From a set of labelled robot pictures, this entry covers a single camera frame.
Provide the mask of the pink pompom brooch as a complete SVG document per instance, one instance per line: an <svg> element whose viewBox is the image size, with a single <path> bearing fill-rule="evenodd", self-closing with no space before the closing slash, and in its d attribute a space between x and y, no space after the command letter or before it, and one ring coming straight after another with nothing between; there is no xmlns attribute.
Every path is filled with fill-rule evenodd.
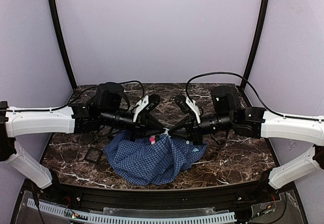
<svg viewBox="0 0 324 224"><path fill-rule="evenodd" d="M160 140L160 135L152 135L149 137L151 145L156 144Z"/></svg>

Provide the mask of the blue checked shirt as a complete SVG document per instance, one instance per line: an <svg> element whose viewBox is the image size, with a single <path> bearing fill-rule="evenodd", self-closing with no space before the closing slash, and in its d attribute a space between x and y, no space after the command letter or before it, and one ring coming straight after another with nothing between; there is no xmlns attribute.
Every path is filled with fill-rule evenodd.
<svg viewBox="0 0 324 224"><path fill-rule="evenodd" d="M200 160L206 150L206 142L194 145L189 140L165 133L154 145L149 137L131 141L131 133L126 130L103 148L115 173L135 185L170 183L181 171L190 169Z"/></svg>

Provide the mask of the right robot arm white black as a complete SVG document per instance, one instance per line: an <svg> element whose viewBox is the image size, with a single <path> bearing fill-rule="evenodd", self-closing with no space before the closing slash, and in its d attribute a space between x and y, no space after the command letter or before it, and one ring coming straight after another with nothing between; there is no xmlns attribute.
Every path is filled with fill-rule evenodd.
<svg viewBox="0 0 324 224"><path fill-rule="evenodd" d="M312 143L302 155L262 173L258 190L278 190L309 173L323 169L323 117L283 115L265 107L242 107L234 87L221 85L210 90L214 114L201 115L196 102L178 95L176 104L187 115L168 134L201 144L204 135L233 130L248 138L285 138Z"/></svg>

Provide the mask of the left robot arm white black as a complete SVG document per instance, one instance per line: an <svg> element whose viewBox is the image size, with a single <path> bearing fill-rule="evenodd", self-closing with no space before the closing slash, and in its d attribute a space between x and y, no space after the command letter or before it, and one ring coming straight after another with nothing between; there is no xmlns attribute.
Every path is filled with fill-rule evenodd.
<svg viewBox="0 0 324 224"><path fill-rule="evenodd" d="M17 108L1 102L1 161L11 165L42 190L58 183L55 173L42 166L16 140L17 136L38 133L83 134L102 126L128 130L133 138L164 132L164 126L150 112L160 103L157 94L143 94L131 109L121 83L96 86L87 103L72 101L56 108Z"/></svg>

